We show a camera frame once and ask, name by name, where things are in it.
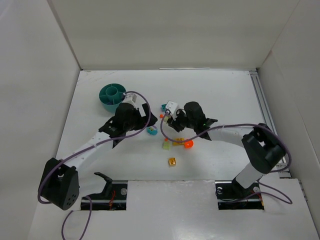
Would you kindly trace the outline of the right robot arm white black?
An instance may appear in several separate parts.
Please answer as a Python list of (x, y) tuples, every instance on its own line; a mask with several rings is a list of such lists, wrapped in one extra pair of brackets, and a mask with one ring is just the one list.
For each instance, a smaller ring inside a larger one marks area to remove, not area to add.
[(195, 138), (225, 142), (245, 150), (248, 164), (226, 185), (232, 198), (249, 196), (255, 184), (263, 176), (274, 173), (275, 166), (289, 150), (281, 139), (264, 123), (219, 124), (217, 119), (208, 118), (196, 101), (188, 102), (183, 108), (168, 101), (164, 109), (162, 124), (176, 132), (191, 129)]

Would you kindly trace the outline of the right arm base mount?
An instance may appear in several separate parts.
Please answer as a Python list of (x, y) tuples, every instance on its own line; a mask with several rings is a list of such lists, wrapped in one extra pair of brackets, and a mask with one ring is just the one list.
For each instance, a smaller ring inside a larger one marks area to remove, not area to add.
[(215, 182), (215, 195), (219, 210), (264, 210), (263, 200), (257, 182), (247, 189), (237, 189), (231, 180)]

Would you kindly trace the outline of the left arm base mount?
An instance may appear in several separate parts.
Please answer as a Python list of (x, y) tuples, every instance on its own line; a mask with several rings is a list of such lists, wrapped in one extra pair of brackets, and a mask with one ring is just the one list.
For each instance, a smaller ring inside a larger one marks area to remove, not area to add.
[(102, 191), (88, 195), (91, 201), (82, 197), (80, 209), (82, 211), (90, 210), (90, 205), (92, 205), (93, 211), (125, 211), (127, 209), (128, 181), (112, 180), (101, 172), (94, 174), (101, 177), (105, 181), (105, 185)]

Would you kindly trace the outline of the yellow lego brick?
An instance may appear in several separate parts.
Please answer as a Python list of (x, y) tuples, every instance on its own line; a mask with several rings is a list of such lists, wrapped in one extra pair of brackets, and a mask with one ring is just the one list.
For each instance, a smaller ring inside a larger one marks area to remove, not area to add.
[(184, 138), (175, 138), (172, 141), (173, 146), (183, 146), (185, 144), (185, 139)]

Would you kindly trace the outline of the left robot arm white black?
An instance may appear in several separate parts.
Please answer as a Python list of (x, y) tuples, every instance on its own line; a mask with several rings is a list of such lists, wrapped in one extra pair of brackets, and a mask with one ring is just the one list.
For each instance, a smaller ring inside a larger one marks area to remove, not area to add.
[(68, 210), (80, 193), (79, 173), (100, 158), (106, 151), (114, 149), (122, 140), (136, 136), (145, 128), (154, 125), (157, 118), (148, 103), (142, 104), (145, 113), (131, 103), (121, 103), (97, 133), (78, 150), (63, 159), (51, 158), (44, 167), (37, 198), (42, 204), (53, 204)]

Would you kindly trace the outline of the teal square lego brick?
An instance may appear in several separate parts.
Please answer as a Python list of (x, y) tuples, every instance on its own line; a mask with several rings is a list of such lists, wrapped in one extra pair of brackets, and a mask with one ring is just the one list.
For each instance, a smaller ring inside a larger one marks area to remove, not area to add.
[(162, 110), (163, 112), (166, 111), (166, 104), (162, 104), (162, 105), (161, 105), (161, 110)]

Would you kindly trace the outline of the teal egg-shaped lego piece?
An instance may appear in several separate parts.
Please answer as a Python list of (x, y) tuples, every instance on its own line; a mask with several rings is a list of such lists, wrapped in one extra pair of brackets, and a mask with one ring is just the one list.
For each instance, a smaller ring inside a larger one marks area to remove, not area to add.
[(158, 134), (158, 128), (156, 126), (149, 126), (146, 128), (148, 134), (152, 136), (156, 136)]

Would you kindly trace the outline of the pale green lego brick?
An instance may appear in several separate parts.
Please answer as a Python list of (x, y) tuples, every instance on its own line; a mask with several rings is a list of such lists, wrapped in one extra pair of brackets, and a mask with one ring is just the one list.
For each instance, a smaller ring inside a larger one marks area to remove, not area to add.
[(164, 141), (164, 142), (163, 142), (162, 148), (163, 148), (164, 150), (169, 150), (170, 147), (171, 147), (170, 142), (168, 142), (168, 141)]

